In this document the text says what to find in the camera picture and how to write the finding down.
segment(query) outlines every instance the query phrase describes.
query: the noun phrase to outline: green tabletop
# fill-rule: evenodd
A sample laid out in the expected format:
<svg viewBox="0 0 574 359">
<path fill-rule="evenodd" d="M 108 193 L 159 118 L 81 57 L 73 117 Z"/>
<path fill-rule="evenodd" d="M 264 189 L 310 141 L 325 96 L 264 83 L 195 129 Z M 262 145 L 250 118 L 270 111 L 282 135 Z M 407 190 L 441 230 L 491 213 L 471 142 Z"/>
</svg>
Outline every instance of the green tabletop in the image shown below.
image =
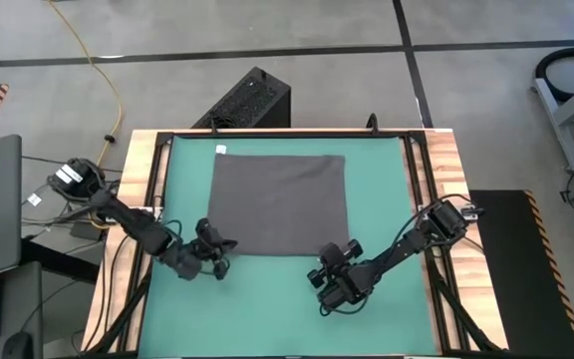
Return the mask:
<svg viewBox="0 0 574 359">
<path fill-rule="evenodd" d="M 365 249 L 362 258 L 390 245 L 412 214 L 398 139 L 176 138 L 163 217 L 180 220 L 186 240 L 207 215 L 217 145 L 232 155 L 345 156 L 349 230 Z M 318 268 L 316 257 L 230 259 L 222 281 L 184 281 L 154 265 L 140 358 L 436 353 L 418 256 L 387 273 L 362 312 L 328 317 L 306 277 Z"/>
</svg>

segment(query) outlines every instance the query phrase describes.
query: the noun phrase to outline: black box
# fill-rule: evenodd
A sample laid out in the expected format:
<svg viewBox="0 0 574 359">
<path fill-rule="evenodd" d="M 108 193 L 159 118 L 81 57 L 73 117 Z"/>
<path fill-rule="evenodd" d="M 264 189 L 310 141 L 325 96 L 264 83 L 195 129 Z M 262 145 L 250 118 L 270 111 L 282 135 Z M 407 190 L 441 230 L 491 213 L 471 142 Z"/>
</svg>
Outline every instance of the black box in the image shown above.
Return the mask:
<svg viewBox="0 0 574 359">
<path fill-rule="evenodd" d="M 291 87 L 254 67 L 193 129 L 290 128 Z"/>
</svg>

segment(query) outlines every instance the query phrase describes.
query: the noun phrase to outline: gray floor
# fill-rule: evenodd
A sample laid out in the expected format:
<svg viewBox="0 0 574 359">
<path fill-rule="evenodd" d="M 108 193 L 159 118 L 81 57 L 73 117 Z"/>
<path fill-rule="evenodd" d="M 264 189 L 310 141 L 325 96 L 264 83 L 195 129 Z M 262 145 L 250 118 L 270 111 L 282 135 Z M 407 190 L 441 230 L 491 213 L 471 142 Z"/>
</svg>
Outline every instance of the gray floor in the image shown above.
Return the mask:
<svg viewBox="0 0 574 359">
<path fill-rule="evenodd" d="M 402 3 L 413 44 L 574 39 L 574 0 Z M 402 44 L 389 0 L 77 0 L 58 5 L 97 56 Z M 538 60 L 554 50 L 426 52 L 416 58 L 432 121 L 455 130 L 469 186 L 534 191 L 574 303 L 574 212 L 558 193 L 567 179 L 565 163 L 537 96 L 528 90 Z M 80 56 L 44 1 L 0 0 L 0 60 Z M 294 127 L 361 127 L 370 112 L 379 115 L 382 126 L 421 126 L 403 53 L 104 65 L 127 111 L 104 166 L 123 166 L 133 129 L 191 126 L 252 66 L 292 86 Z M 551 75 L 574 90 L 574 62 L 554 66 Z M 20 134 L 28 156 L 96 158 L 117 109 L 93 70 L 0 68 L 0 83 L 10 85 L 0 110 L 0 137 Z M 24 161 L 23 192 L 32 192 L 55 167 Z M 42 196 L 44 202 L 26 208 L 26 216 L 49 217 L 61 210 L 63 202 L 54 194 Z M 37 240 L 64 251 L 86 244 L 63 228 Z M 79 255 L 99 260 L 100 249 Z M 67 281 L 46 274 L 46 293 Z M 77 284 L 47 304 L 47 357 L 73 353 L 70 335 L 85 326 L 91 296 L 90 286 Z"/>
</svg>

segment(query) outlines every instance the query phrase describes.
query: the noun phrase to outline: gray cloth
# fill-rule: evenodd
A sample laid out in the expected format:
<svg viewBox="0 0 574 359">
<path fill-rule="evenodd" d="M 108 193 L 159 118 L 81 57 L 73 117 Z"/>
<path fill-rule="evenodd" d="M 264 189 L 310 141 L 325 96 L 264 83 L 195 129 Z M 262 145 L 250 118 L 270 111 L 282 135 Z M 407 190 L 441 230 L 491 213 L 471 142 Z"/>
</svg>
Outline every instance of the gray cloth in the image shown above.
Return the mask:
<svg viewBox="0 0 574 359">
<path fill-rule="evenodd" d="M 216 155 L 208 217 L 239 254 L 317 255 L 349 241 L 342 156 Z"/>
</svg>

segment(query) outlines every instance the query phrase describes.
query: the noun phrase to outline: wooden frame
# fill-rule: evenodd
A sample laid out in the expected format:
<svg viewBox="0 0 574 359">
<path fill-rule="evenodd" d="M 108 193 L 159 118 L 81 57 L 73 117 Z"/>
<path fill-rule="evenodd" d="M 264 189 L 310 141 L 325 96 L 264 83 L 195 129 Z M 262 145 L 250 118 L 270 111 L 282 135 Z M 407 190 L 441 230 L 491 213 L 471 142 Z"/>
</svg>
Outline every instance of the wooden frame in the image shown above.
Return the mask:
<svg viewBox="0 0 574 359">
<path fill-rule="evenodd" d="M 371 129 L 232 129 L 222 130 L 225 134 L 240 134 L 240 135 L 267 135 L 269 134 L 302 134 L 302 135 L 315 135 L 317 133 L 334 133 L 338 136 L 343 134 L 362 134 L 365 135 L 372 133 Z M 417 130 L 417 129 L 385 129 L 380 130 L 381 133 L 387 132 L 413 132 L 422 134 L 423 138 L 427 141 L 427 148 L 429 149 L 429 158 L 431 164 L 431 174 L 434 180 L 428 180 L 427 173 L 424 171 L 424 162 L 420 146 L 413 144 L 413 158 L 416 162 L 418 170 L 421 193 L 423 202 L 430 201 L 430 182 L 434 182 L 437 195 L 444 195 L 449 193 L 460 193 L 468 195 L 468 188 L 464 178 L 461 162 L 457 153 L 452 130 Z M 211 130 L 140 130 L 134 131 L 128 150 L 126 165 L 124 168 L 124 175 L 119 189 L 119 199 L 124 201 L 127 205 L 144 205 L 147 185 L 149 183 L 150 172 L 153 165 L 154 149 L 156 141 L 160 133 L 175 133 L 179 135 L 190 136 L 209 136 Z M 406 154 L 406 148 L 401 141 L 403 153 Z M 164 176 L 166 170 L 166 161 L 168 157 L 169 147 L 163 147 L 160 156 L 161 163 L 158 164 L 158 172 L 156 174 L 157 181 L 153 188 L 154 194 L 162 194 Z M 408 158 L 405 157 L 405 166 L 408 168 Z M 410 196 L 414 198 L 412 181 L 407 178 Z M 463 200 L 453 198 L 452 201 L 458 205 L 463 204 Z M 107 273 L 110 273 L 111 264 L 119 244 L 125 234 L 120 227 L 114 227 L 110 230 L 107 240 L 104 267 Z M 468 237 L 481 245 L 479 232 L 476 225 L 469 227 Z M 116 268 L 114 280 L 112 285 L 113 301 L 110 303 L 109 315 L 106 318 L 106 309 L 101 312 L 102 307 L 102 284 L 101 275 L 98 280 L 93 303 L 90 310 L 88 325 L 84 336 L 83 347 L 85 349 L 87 343 L 91 341 L 91 347 L 103 336 L 105 332 L 105 323 L 108 320 L 108 326 L 112 324 L 114 319 L 123 309 L 127 297 L 129 282 L 132 275 L 133 262 L 136 257 L 137 245 L 134 241 L 128 241 L 122 247 L 121 252 L 118 254 L 116 260 Z M 490 282 L 490 276 L 486 261 L 482 253 L 471 246 L 465 241 L 456 244 L 451 253 L 452 266 L 454 271 L 455 280 L 457 282 L 457 289 L 460 296 L 462 305 L 467 309 L 471 317 L 479 325 L 479 327 L 486 333 L 486 335 L 500 347 L 506 347 L 506 339 L 504 336 L 497 303 Z M 143 277 L 146 268 L 149 265 L 149 258 L 147 255 L 143 257 L 143 263 L 140 268 L 139 275 Z M 109 275 L 106 275 L 106 298 L 109 295 Z M 428 304 L 432 307 L 431 296 L 429 293 L 428 280 L 426 280 L 428 289 Z M 444 304 L 446 312 L 446 326 L 449 337 L 450 346 L 457 348 L 458 341 L 455 330 L 455 324 L 450 313 L 449 308 Z M 128 329 L 128 338 L 125 349 L 136 350 L 139 342 L 139 334 L 141 327 L 141 320 L 143 318 L 143 303 L 140 303 L 132 317 L 130 328 Z M 433 337 L 436 336 L 436 325 L 433 318 Z M 95 332 L 97 322 L 101 319 L 101 328 Z"/>
</svg>

